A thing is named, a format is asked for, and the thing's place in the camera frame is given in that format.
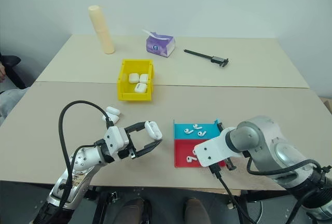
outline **earbud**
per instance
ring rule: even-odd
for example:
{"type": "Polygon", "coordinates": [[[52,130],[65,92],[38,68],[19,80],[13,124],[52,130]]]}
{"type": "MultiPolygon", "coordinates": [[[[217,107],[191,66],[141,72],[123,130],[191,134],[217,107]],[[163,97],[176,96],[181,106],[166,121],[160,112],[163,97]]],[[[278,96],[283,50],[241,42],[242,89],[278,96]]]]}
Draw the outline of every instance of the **earbud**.
{"type": "Polygon", "coordinates": [[[205,134],[206,134],[206,131],[197,133],[197,135],[199,135],[200,137],[203,137],[205,134]]]}
{"type": "Polygon", "coordinates": [[[192,127],[196,130],[202,129],[203,127],[199,127],[197,124],[193,124],[192,127]]]}
{"type": "Polygon", "coordinates": [[[197,161],[197,158],[187,156],[187,163],[191,163],[193,160],[197,161]]]}
{"type": "Polygon", "coordinates": [[[185,133],[186,133],[186,134],[190,134],[190,133],[192,133],[192,132],[193,132],[193,130],[189,130],[188,128],[185,129],[185,133]]]}

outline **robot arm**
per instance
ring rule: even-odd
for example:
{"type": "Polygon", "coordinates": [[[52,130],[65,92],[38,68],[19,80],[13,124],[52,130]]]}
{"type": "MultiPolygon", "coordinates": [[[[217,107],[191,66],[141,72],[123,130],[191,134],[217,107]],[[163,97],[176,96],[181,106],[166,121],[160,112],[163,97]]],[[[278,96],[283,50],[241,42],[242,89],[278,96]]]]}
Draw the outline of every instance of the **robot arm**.
{"type": "Polygon", "coordinates": [[[68,178],[65,170],[47,197],[47,201],[31,224],[65,224],[72,217],[74,210],[83,199],[93,176],[114,161],[120,161],[128,156],[132,159],[152,151],[162,140],[162,134],[155,122],[140,122],[127,128],[109,127],[103,139],[94,143],[94,147],[82,148],[76,155],[73,167],[73,183],[70,194],[62,209],[59,209],[64,187],[68,178]],[[130,133],[146,129],[155,141],[136,151],[130,133]]]}
{"type": "Polygon", "coordinates": [[[318,163],[306,160],[268,117],[258,116],[241,122],[237,128],[226,128],[219,137],[197,145],[195,152],[202,166],[244,154],[250,157],[249,173],[270,177],[298,200],[313,191],[302,207],[317,219],[332,218],[332,181],[318,163]],[[258,172],[250,170],[251,161],[258,172]],[[303,166],[289,170],[300,162],[303,166]]]}

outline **tissue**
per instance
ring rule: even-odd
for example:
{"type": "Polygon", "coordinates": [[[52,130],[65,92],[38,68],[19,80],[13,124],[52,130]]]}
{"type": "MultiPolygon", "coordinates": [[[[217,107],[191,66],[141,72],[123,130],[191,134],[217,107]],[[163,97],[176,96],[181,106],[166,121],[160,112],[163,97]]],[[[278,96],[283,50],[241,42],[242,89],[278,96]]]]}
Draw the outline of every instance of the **tissue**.
{"type": "Polygon", "coordinates": [[[156,32],[147,32],[149,37],[146,39],[146,51],[169,57],[175,48],[173,36],[158,35],[156,32]]]}

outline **foam roll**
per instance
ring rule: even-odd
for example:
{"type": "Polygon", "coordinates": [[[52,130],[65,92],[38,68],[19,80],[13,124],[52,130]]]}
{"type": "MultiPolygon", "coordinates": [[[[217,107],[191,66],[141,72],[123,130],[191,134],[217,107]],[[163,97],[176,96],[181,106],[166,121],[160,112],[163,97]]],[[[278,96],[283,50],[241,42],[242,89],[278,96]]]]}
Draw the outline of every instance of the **foam roll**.
{"type": "Polygon", "coordinates": [[[104,53],[114,53],[115,49],[101,7],[98,5],[91,5],[88,8],[88,12],[104,53]]]}

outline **red tray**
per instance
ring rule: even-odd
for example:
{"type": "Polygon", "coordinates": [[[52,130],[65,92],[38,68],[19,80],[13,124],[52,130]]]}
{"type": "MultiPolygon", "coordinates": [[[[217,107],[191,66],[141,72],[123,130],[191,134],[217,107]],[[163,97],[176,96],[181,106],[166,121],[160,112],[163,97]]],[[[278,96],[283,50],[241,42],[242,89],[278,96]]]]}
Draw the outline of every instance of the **red tray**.
{"type": "MultiPolygon", "coordinates": [[[[174,167],[202,167],[199,161],[187,162],[187,156],[196,157],[192,151],[195,145],[203,143],[207,139],[175,139],[174,140],[174,167]]],[[[220,166],[225,166],[225,162],[219,162],[220,166]]]]}

